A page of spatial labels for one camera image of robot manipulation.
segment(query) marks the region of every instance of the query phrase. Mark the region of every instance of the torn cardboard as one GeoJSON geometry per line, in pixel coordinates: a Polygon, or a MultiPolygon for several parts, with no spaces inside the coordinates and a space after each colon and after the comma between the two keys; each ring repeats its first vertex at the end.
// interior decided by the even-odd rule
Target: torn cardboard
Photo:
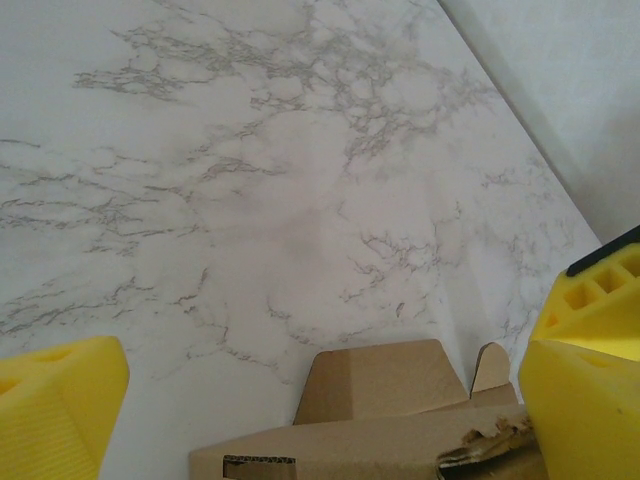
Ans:
{"type": "Polygon", "coordinates": [[[535,444],[518,443],[525,416],[496,344],[480,352],[470,396],[437,340],[324,352],[294,426],[196,450],[190,478],[543,480],[535,444]],[[476,460],[493,463],[483,473],[476,460]]]}

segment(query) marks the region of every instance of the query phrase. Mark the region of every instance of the brown cardboard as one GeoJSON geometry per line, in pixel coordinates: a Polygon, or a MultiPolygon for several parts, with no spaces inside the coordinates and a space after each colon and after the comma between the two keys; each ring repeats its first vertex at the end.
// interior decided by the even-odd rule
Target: brown cardboard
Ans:
{"type": "Polygon", "coordinates": [[[466,400],[438,340],[336,350],[314,359],[293,423],[410,415],[466,400]]]}
{"type": "MultiPolygon", "coordinates": [[[[190,479],[435,479],[439,456],[463,447],[470,431],[498,438],[500,418],[523,415],[498,345],[480,352],[471,398],[435,340],[324,352],[313,362],[297,425],[192,452],[190,479]]],[[[490,462],[490,477],[469,473],[473,466],[447,471],[547,478],[536,448],[490,462]]]]}
{"type": "Polygon", "coordinates": [[[477,465],[536,443],[533,424],[528,415],[511,419],[500,417],[495,425],[498,429],[495,435],[486,436],[476,429],[470,430],[462,438],[460,446],[438,455],[438,473],[477,465]]]}

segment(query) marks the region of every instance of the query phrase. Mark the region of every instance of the cardboard tab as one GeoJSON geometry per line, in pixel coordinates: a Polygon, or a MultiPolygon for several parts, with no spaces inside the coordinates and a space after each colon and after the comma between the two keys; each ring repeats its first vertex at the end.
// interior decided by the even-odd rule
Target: cardboard tab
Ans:
{"type": "Polygon", "coordinates": [[[509,356],[504,348],[497,343],[485,345],[478,353],[471,394],[508,385],[510,370],[509,356]]]}
{"type": "Polygon", "coordinates": [[[294,425],[411,415],[468,399],[438,340],[322,352],[294,425]]]}

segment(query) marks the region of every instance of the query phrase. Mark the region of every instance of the cardboard flap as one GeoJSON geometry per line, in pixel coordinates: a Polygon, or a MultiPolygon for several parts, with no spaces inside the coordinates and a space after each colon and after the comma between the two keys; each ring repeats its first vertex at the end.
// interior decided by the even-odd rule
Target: cardboard flap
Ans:
{"type": "Polygon", "coordinates": [[[510,362],[507,352],[497,343],[480,349],[471,395],[509,384],[510,362]]]}
{"type": "Polygon", "coordinates": [[[438,340],[335,350],[314,359],[294,425],[411,415],[468,399],[438,340]]]}
{"type": "MultiPolygon", "coordinates": [[[[492,439],[501,433],[498,419],[524,414],[522,406],[512,405],[284,427],[192,452],[191,478],[223,478],[225,458],[232,459],[227,464],[234,464],[233,468],[249,469],[264,468],[266,457],[295,459],[277,471],[279,477],[273,470],[267,478],[434,478],[439,456],[462,446],[470,430],[492,439]],[[258,457],[256,463],[263,465],[236,461],[258,457]],[[213,468],[205,470],[207,465],[213,468]],[[295,465],[296,473],[287,465],[295,465]],[[196,475],[205,471],[209,476],[196,475]]],[[[539,452],[537,458],[542,462],[539,452]]]]}

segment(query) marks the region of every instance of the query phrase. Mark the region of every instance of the marble countertop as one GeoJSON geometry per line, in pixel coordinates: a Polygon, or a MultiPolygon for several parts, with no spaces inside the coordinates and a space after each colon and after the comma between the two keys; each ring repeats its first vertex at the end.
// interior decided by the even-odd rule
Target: marble countertop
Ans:
{"type": "Polygon", "coordinates": [[[435,0],[10,0],[0,354],[117,335],[104,479],[291,421],[313,356],[517,364],[598,247],[435,0]]]}

